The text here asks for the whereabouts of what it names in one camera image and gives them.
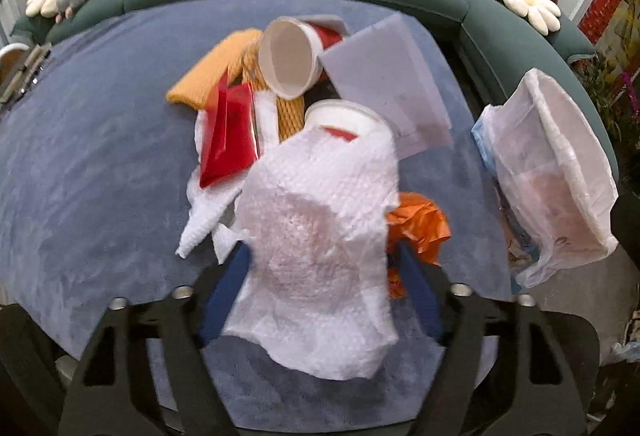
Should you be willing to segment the orange knit cloth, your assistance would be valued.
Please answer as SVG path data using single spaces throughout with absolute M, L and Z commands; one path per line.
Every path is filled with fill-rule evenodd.
M 262 30 L 248 28 L 230 33 L 206 53 L 166 93 L 170 104 L 183 104 L 195 110 L 206 108 L 209 93 L 220 78 L 234 65 L 248 45 L 259 40 Z

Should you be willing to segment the white red paper cup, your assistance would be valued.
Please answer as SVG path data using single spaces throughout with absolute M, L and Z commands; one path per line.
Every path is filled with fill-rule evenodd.
M 268 89 L 295 100 L 321 78 L 320 55 L 348 36 L 337 15 L 281 16 L 267 26 L 258 42 L 258 66 Z

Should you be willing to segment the orange plastic bag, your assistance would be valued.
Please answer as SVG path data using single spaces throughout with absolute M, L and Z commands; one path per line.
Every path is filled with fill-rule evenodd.
M 398 193 L 398 199 L 398 207 L 386 214 L 387 283 L 392 300 L 407 295 L 397 265 L 390 261 L 398 243 L 408 241 L 420 263 L 440 267 L 440 248 L 451 237 L 447 216 L 434 200 L 408 191 Z

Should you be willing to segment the orange foam fruit net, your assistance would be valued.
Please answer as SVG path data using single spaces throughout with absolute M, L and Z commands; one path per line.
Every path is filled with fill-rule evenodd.
M 276 99 L 279 141 L 286 141 L 303 130 L 305 125 L 304 97 L 299 96 L 294 100 L 286 100 L 268 88 L 258 65 L 258 41 L 254 41 L 244 48 L 240 57 L 240 67 L 242 82 L 250 85 L 253 92 L 267 92 Z

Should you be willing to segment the white lined trash bin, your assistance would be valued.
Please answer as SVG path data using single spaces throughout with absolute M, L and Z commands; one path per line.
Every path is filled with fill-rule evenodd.
M 495 178 L 521 249 L 513 274 L 535 288 L 558 271 L 610 256 L 618 198 L 608 156 L 586 117 L 552 77 L 533 68 L 471 134 Z

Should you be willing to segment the grey translucent plastic sheet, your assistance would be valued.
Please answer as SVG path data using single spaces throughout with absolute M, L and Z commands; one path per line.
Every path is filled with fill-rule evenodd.
M 320 60 L 343 100 L 366 106 L 385 120 L 399 159 L 452 144 L 442 95 L 401 14 L 336 43 Z

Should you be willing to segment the red plastic wrapper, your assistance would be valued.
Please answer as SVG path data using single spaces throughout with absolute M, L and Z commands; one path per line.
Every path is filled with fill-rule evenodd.
M 209 92 L 200 155 L 201 188 L 247 170 L 259 157 L 252 89 L 247 83 L 230 82 L 225 72 Z

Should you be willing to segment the potted orchid plant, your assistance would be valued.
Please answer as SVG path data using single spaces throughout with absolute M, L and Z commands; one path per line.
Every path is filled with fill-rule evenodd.
M 639 0 L 623 0 L 602 37 L 596 56 L 577 73 L 612 139 L 618 163 L 639 161 Z

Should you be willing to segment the white flower cushion right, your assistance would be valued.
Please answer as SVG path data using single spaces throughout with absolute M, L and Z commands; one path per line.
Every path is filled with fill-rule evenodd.
M 544 37 L 561 29 L 562 12 L 551 0 L 502 0 L 502 2 L 512 13 L 526 19 L 529 25 Z

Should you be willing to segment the white paper towel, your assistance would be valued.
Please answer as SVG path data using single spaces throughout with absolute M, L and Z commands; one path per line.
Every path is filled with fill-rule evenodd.
M 186 195 L 178 255 L 206 237 L 220 255 L 250 247 L 224 335 L 323 380 L 375 375 L 398 339 L 386 256 L 398 160 L 386 127 L 353 139 L 307 129 L 211 189 L 190 181 Z

